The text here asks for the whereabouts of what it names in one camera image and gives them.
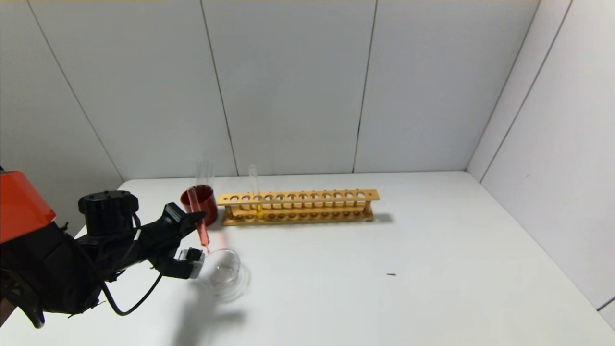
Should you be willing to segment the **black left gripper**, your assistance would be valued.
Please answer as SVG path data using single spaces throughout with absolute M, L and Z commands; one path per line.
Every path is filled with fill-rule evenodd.
M 174 256 L 182 240 L 198 230 L 205 217 L 203 211 L 187 214 L 174 202 L 166 204 L 158 219 L 141 226 L 137 239 L 138 258 Z

